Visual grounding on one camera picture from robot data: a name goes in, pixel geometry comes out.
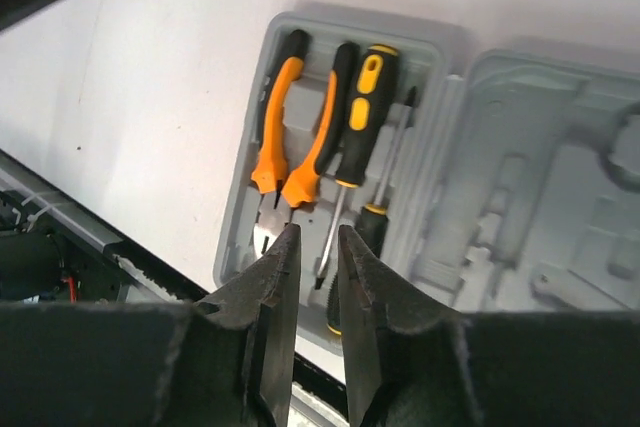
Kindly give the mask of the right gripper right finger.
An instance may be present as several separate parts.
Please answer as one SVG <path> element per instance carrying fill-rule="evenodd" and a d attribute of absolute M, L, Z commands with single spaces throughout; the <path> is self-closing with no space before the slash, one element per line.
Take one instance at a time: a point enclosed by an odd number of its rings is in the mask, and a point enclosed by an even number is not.
<path fill-rule="evenodd" d="M 635 312 L 460 313 L 338 234 L 353 426 L 635 426 Z"/>

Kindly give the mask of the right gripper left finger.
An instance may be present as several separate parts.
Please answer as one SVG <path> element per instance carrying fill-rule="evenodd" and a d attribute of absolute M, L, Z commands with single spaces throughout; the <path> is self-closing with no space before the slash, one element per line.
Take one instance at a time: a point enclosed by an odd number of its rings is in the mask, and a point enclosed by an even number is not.
<path fill-rule="evenodd" d="M 5 426 L 284 426 L 301 230 L 196 303 L 5 302 Z"/>

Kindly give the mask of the black yellow screwdriver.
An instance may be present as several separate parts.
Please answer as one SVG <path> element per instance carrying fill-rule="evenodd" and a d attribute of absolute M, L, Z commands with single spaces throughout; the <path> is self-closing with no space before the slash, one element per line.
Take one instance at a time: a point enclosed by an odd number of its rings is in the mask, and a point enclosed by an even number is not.
<path fill-rule="evenodd" d="M 332 243 L 347 192 L 360 187 L 365 180 L 378 134 L 396 92 L 399 64 L 399 51 L 384 44 L 371 45 L 359 62 L 347 97 L 343 152 L 335 174 L 338 194 L 316 273 L 316 290 L 322 287 L 327 276 Z"/>
<path fill-rule="evenodd" d="M 404 132 L 407 129 L 409 120 L 412 116 L 412 110 L 416 103 L 416 96 L 417 87 L 412 86 L 406 95 L 404 106 L 392 137 L 391 146 L 385 158 L 381 178 L 378 182 L 374 197 L 369 203 L 362 207 L 355 223 L 356 232 L 376 257 L 380 257 L 381 255 L 389 223 L 389 219 L 387 217 L 388 203 L 385 200 L 385 194 L 400 152 Z M 326 314 L 328 329 L 333 334 L 341 336 L 338 281 L 338 274 L 335 274 L 329 290 Z"/>

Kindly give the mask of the orange handled pliers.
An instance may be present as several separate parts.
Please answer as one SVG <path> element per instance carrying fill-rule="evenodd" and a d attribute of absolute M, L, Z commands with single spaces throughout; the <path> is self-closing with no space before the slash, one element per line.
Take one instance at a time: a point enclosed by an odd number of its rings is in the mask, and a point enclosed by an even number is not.
<path fill-rule="evenodd" d="M 293 212 L 311 206 L 335 156 L 359 46 L 341 43 L 324 91 L 302 80 L 312 37 L 302 29 L 280 43 L 258 101 L 259 151 L 251 181 L 261 195 L 253 228 L 257 257 L 269 250 Z"/>

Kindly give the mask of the grey plastic tool case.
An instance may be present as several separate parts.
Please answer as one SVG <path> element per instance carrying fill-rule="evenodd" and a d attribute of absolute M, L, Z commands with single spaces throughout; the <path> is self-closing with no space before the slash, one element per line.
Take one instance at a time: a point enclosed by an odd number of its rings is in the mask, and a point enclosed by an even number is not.
<path fill-rule="evenodd" d="M 280 43 L 312 37 L 302 80 L 324 91 L 338 46 L 395 47 L 396 97 L 418 99 L 385 200 L 382 259 L 463 312 L 639 306 L 639 61 L 521 39 L 469 68 L 465 35 L 378 12 L 288 12 L 270 23 L 251 88 L 213 267 L 223 284 L 256 258 L 258 101 Z"/>

